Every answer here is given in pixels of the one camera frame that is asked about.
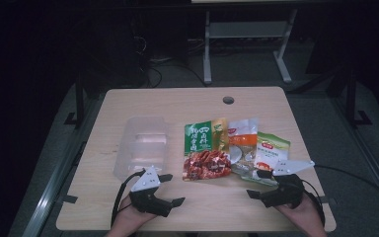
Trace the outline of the person's right hand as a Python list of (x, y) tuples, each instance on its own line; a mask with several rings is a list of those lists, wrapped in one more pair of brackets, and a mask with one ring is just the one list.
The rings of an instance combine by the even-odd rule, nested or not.
[(300, 230), (324, 230), (318, 210), (307, 196), (303, 196), (301, 203), (296, 208), (290, 208), (288, 205), (278, 205), (275, 209), (287, 217)]

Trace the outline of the black metal stand leg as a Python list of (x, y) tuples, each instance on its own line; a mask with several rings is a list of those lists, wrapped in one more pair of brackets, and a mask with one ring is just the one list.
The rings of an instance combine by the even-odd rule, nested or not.
[(356, 74), (353, 69), (348, 70), (346, 80), (345, 117), (352, 127), (371, 125), (372, 122), (365, 111), (355, 109), (356, 102)]
[(78, 75), (75, 80), (75, 105), (76, 111), (74, 113), (69, 113), (64, 123), (79, 128), (85, 115), (84, 87), (80, 75)]

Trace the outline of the person's left hand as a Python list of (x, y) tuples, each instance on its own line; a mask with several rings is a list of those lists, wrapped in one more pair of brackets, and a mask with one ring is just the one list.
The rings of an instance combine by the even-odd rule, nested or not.
[(138, 230), (146, 222), (154, 219), (155, 214), (140, 212), (132, 204), (128, 198), (125, 198), (116, 215), (112, 229)]

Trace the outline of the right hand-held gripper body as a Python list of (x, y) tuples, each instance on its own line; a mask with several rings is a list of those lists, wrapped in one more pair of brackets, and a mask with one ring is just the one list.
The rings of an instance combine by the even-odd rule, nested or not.
[(281, 160), (271, 174), (277, 181), (277, 188), (261, 194), (261, 201), (266, 207), (290, 204), (297, 207), (305, 190), (297, 173), (315, 166), (313, 161)]

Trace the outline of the white metal stand frame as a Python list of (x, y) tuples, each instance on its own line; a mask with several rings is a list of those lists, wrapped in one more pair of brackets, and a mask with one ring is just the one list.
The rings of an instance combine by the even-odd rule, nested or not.
[(292, 81), (283, 56), (288, 45), (298, 10), (290, 11), (286, 21), (265, 22), (211, 22), (210, 13), (206, 12), (204, 27), (203, 81), (212, 83), (210, 63), (210, 41), (219, 39), (281, 39), (279, 50), (273, 53), (275, 64), (282, 81)]

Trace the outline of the green and white food packet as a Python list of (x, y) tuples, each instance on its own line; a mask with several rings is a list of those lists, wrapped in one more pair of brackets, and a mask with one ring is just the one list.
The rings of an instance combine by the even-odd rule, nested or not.
[(266, 186), (276, 186), (277, 181), (261, 179), (257, 175), (258, 170), (273, 171), (279, 161), (287, 160), (291, 142), (274, 134), (258, 132), (256, 158), (253, 168), (241, 176), (245, 181), (255, 182)]

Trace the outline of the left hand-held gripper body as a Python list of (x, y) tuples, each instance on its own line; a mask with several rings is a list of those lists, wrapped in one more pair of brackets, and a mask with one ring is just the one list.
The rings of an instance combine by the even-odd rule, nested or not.
[(172, 209), (172, 202), (155, 196), (162, 184), (158, 175), (154, 167), (145, 170), (132, 186), (129, 197), (138, 211), (167, 217)]

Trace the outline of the clear plastic container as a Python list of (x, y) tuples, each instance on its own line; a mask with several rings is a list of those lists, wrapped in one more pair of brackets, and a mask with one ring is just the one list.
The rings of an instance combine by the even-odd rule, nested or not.
[(164, 169), (167, 158), (168, 126), (163, 117), (132, 117), (126, 122), (120, 143), (114, 175), (121, 181), (142, 169)]

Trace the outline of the green and red food packet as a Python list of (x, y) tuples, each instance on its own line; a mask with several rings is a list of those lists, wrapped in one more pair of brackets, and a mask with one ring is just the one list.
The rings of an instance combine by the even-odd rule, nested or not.
[(185, 126), (183, 180), (197, 181), (231, 174), (228, 122), (217, 118)]

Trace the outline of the aluminium floor rail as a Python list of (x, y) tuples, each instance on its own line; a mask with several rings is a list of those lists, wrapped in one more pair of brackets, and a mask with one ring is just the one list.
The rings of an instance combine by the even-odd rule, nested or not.
[(352, 120), (349, 120), (346, 117), (346, 106), (342, 104), (340, 99), (331, 99), (331, 104), (341, 117), (342, 123), (353, 138), (356, 146), (370, 169), (370, 174), (379, 187), (379, 163), (376, 161), (376, 156), (370, 151), (369, 145), (364, 141), (363, 136), (358, 131), (361, 126), (372, 125), (373, 122), (369, 119), (365, 111), (353, 113)]
[(95, 123), (104, 95), (84, 99), (85, 114), (79, 126), (65, 124), (76, 110), (76, 100), (67, 95), (60, 106), (38, 158), (27, 192), (10, 231), (10, 237), (40, 237), (55, 227), (59, 208)]

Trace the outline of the orange and white food packet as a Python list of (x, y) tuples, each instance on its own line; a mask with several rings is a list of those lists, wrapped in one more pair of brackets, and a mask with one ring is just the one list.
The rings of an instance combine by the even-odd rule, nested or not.
[(257, 118), (228, 123), (230, 162), (232, 171), (238, 175), (249, 177), (255, 170), (258, 125)]

